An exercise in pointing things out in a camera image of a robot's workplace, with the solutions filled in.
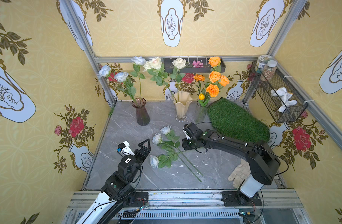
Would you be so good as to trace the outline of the white rose top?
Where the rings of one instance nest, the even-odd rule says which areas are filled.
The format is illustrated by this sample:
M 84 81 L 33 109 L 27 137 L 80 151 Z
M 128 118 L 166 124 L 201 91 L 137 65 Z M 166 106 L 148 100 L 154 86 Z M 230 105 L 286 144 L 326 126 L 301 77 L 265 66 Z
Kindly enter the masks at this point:
M 180 136 L 176 135 L 175 131 L 170 127 L 166 126 L 162 128 L 161 134 L 166 138 L 161 138 L 160 143 L 157 145 L 167 151 L 166 156 L 159 157 L 159 168 L 168 167 L 170 168 L 173 161 L 180 159 L 182 163 L 191 171 L 191 173 L 200 181 L 199 175 L 204 177 L 202 172 L 196 168 L 196 166 L 187 158 L 186 154 L 181 151 L 181 139 Z

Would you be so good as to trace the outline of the small orange marigold stem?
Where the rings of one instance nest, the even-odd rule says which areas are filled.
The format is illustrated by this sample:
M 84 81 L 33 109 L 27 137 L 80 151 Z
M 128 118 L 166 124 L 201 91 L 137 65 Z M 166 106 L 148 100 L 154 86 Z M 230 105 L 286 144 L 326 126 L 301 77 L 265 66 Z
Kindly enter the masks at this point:
M 209 85 L 205 91 L 205 103 L 208 104 L 211 98 L 215 98 L 218 96 L 219 87 L 217 85 Z

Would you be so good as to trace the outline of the orange marigold flower stem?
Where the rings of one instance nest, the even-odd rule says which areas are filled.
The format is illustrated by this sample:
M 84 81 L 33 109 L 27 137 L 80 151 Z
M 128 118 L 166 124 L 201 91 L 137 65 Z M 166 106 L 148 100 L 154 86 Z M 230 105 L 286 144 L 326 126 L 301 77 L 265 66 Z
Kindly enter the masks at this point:
M 205 94 L 205 90 L 204 88 L 202 87 L 202 84 L 204 83 L 205 81 L 205 77 L 203 75 L 200 75 L 200 74 L 196 74 L 194 75 L 194 81 L 195 81 L 195 84 L 196 84 L 196 87 L 197 87 L 197 90 L 198 90 L 198 96 L 202 93 L 202 94 Z

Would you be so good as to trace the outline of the orange rose stem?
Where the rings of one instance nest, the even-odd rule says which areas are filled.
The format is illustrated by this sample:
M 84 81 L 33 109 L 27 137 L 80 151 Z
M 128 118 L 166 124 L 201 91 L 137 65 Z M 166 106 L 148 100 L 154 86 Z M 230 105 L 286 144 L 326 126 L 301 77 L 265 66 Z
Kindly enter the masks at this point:
M 221 58 L 211 57 L 208 60 L 208 64 L 212 67 L 212 71 L 221 72 Z
M 226 87 L 229 84 L 230 80 L 223 75 L 221 75 L 220 79 L 216 82 L 216 85 L 218 86 L 219 90 L 221 90 L 223 87 Z
M 212 71 L 210 74 L 209 74 L 209 80 L 211 83 L 216 83 L 220 80 L 221 78 L 221 74 L 217 71 Z

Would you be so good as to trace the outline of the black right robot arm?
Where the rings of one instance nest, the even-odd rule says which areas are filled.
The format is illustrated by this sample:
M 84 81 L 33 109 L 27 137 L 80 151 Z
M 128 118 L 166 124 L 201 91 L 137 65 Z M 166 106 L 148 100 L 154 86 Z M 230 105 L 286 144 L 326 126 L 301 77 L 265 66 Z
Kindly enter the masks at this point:
M 199 148 L 216 149 L 235 155 L 246 162 L 250 167 L 250 175 L 237 189 L 233 197 L 224 196 L 225 205 L 234 203 L 248 206 L 255 202 L 254 196 L 264 185 L 271 185 L 281 165 L 269 145 L 264 141 L 257 143 L 240 141 L 224 137 L 214 130 L 202 131 L 194 123 L 184 125 L 186 138 L 182 140 L 185 151 Z

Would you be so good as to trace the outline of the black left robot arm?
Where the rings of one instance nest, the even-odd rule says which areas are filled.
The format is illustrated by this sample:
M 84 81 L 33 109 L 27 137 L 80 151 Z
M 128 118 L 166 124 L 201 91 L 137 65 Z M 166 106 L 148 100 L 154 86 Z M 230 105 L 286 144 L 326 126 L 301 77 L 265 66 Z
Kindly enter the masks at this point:
M 132 205 L 136 198 L 136 187 L 142 165 L 151 151 L 150 139 L 138 144 L 132 151 L 125 141 L 118 145 L 117 152 L 122 155 L 115 171 L 102 186 L 95 201 L 79 219 L 79 224 L 107 224 L 121 209 Z

